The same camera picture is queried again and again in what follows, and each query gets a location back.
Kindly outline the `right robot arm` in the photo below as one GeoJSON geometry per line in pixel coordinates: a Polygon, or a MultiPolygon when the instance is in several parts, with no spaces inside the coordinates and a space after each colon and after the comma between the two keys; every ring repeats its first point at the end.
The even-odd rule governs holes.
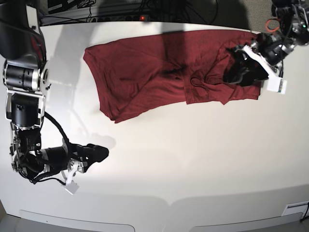
{"type": "Polygon", "coordinates": [[[12,168],[32,184],[55,180],[70,194],[78,190],[76,173],[102,162],[105,147],[73,144],[61,125],[45,111],[49,67],[38,6],[34,0],[3,0],[0,3],[0,53],[5,62],[2,80],[6,86],[6,119],[10,121],[12,168]],[[50,120],[62,135],[59,147],[42,148],[41,129],[50,120]]]}

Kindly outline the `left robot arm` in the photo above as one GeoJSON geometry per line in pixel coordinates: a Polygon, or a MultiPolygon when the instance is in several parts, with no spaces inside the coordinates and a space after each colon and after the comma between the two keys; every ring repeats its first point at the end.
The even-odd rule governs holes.
{"type": "Polygon", "coordinates": [[[235,62],[224,73],[226,83],[246,87],[268,81],[275,85],[273,91],[280,91],[283,60],[296,46],[309,43],[309,6],[304,0],[274,0],[271,10],[278,29],[268,29],[250,43],[228,50],[235,62]]]}

